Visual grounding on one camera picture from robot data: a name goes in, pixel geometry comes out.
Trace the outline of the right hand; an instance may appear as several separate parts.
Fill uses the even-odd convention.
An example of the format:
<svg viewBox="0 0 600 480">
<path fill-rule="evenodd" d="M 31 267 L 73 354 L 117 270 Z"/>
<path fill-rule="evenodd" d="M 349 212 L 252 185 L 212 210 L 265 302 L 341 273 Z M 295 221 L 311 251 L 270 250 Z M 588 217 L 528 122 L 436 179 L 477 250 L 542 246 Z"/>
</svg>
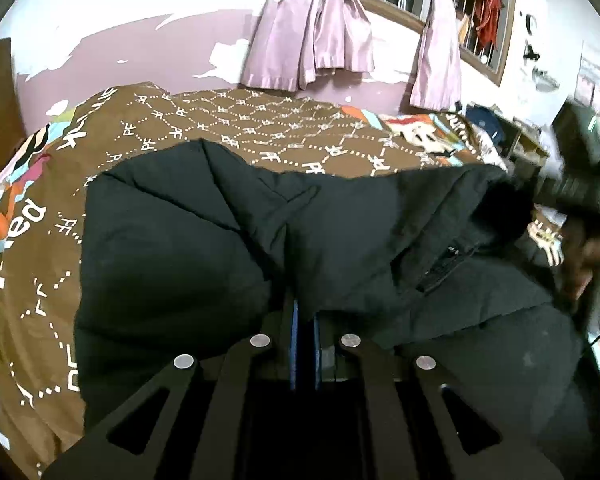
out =
<svg viewBox="0 0 600 480">
<path fill-rule="evenodd" d="M 578 315 L 580 300 L 600 271 L 600 237 L 587 237 L 576 220 L 562 225 L 562 298 L 573 315 Z"/>
</svg>

